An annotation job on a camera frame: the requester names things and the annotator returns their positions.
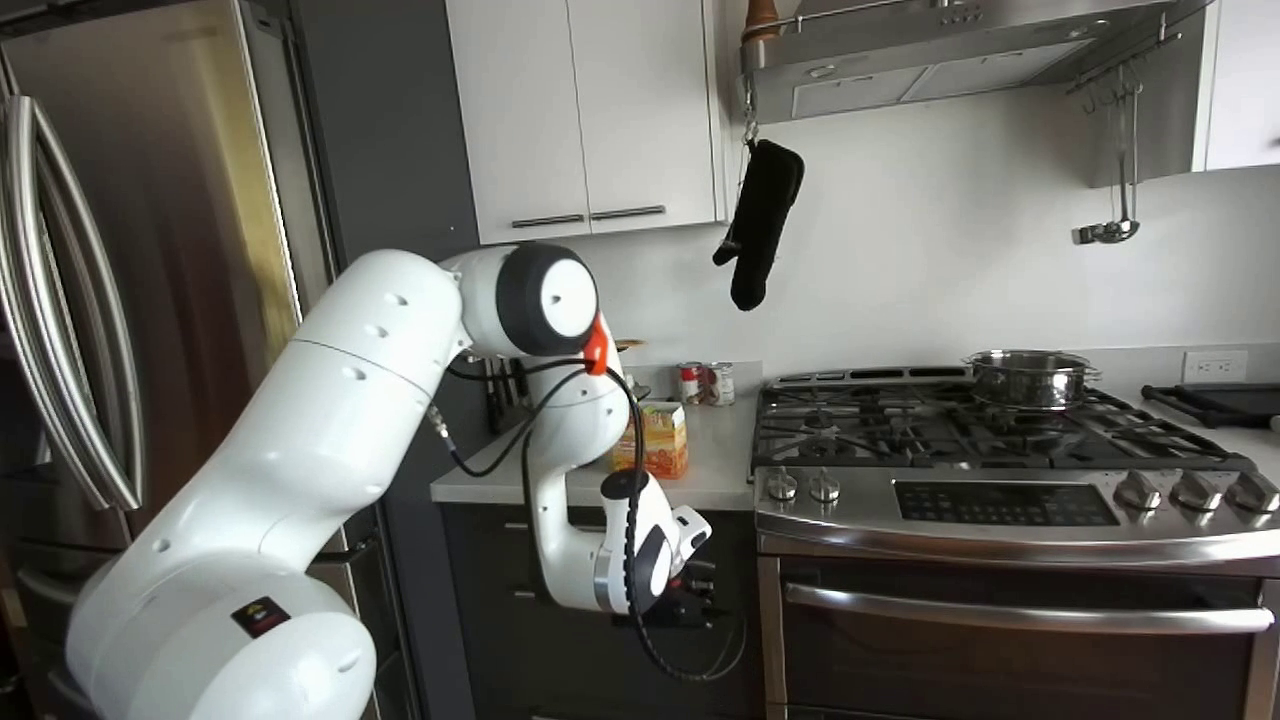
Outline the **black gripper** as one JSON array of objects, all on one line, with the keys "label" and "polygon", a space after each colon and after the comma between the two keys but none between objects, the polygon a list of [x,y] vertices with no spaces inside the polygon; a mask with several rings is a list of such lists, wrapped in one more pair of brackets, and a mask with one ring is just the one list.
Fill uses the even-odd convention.
[{"label": "black gripper", "polygon": [[674,626],[714,628],[725,620],[719,565],[686,561],[684,574],[666,584],[666,612]]}]

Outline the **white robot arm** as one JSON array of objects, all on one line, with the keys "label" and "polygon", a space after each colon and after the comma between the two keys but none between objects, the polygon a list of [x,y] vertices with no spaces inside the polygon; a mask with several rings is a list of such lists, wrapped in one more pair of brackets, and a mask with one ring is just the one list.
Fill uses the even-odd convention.
[{"label": "white robot arm", "polygon": [[448,363],[543,357],[529,501],[547,596],[638,617],[711,535],[642,467],[598,483],[603,523],[569,520],[569,474],[630,434],[592,270],[556,245],[432,265],[349,265],[246,408],[73,605],[66,674],[99,720],[361,720],[375,639],[309,565],[375,506]]}]

